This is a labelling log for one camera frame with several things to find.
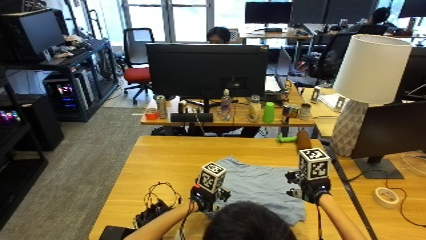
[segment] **person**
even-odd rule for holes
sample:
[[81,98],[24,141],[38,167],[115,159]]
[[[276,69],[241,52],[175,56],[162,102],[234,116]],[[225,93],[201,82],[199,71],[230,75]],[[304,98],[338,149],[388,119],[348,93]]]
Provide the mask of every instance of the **person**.
[[362,25],[376,25],[387,20],[390,16],[390,8],[382,7],[374,10],[372,15],[364,23],[356,23],[340,32],[358,32]]
[[[230,32],[225,27],[213,27],[206,34],[207,43],[210,44],[229,44],[230,41]],[[203,132],[213,132],[218,136],[231,131],[235,131],[239,127],[191,127],[187,130],[187,134],[191,136],[202,136]],[[239,137],[254,138],[259,127],[243,127],[239,133]]]
[[[318,197],[318,205],[328,216],[343,240],[366,239],[330,194],[322,194]],[[178,205],[126,236],[125,240],[161,239],[186,215],[198,211],[198,207],[194,201]],[[237,202],[225,206],[215,213],[205,228],[202,239],[292,240],[295,236],[288,225],[275,213],[255,203]]]
[[229,44],[230,32],[225,27],[214,27],[207,31],[207,42],[210,44]]

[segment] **small box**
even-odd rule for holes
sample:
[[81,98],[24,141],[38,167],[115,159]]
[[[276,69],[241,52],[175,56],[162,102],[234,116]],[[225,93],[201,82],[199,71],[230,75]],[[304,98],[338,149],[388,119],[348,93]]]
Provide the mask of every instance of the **small box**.
[[319,149],[303,149],[298,151],[299,162],[298,168],[300,170],[300,178],[314,180],[326,178],[328,176],[330,157]]
[[225,173],[225,168],[214,162],[209,162],[201,167],[197,184],[210,193],[215,193],[217,189],[222,186]]
[[315,86],[314,87],[314,91],[311,92],[311,96],[310,96],[310,102],[311,103],[316,103],[318,102],[319,92],[320,92],[320,87]]

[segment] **computer monitor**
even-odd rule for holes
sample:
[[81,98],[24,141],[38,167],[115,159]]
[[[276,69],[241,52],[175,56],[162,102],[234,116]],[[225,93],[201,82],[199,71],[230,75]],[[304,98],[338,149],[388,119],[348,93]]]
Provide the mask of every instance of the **computer monitor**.
[[151,89],[159,95],[219,99],[263,95],[267,46],[146,44]]
[[426,48],[414,47],[408,56],[395,101],[426,101]]
[[6,47],[13,49],[17,60],[41,60],[42,51],[65,42],[50,10],[5,14],[1,21],[9,42]]
[[414,150],[424,151],[424,133],[426,101],[370,107],[350,155],[363,176],[380,179],[403,178],[383,156]]
[[426,17],[426,1],[404,0],[398,17]]
[[288,23],[291,2],[246,2],[245,23]]

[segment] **gray t-shirt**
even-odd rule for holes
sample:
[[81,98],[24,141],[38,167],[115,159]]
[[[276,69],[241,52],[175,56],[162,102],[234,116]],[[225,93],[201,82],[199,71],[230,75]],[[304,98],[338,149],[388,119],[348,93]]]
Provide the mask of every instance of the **gray t-shirt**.
[[230,190],[226,203],[215,202],[219,207],[238,201],[250,201],[276,213],[291,226],[304,220],[304,202],[286,194],[291,188],[299,188],[296,184],[288,184],[284,177],[294,168],[247,165],[231,156],[217,161],[217,164],[226,169],[222,186]]

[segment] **table lamp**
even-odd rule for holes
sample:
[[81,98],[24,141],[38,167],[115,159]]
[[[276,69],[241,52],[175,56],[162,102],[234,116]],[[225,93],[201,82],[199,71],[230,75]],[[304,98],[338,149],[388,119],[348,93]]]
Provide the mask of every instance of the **table lamp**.
[[335,154],[350,156],[368,104],[394,101],[410,51],[410,43],[396,38],[362,34],[351,37],[332,87],[348,98],[332,129]]

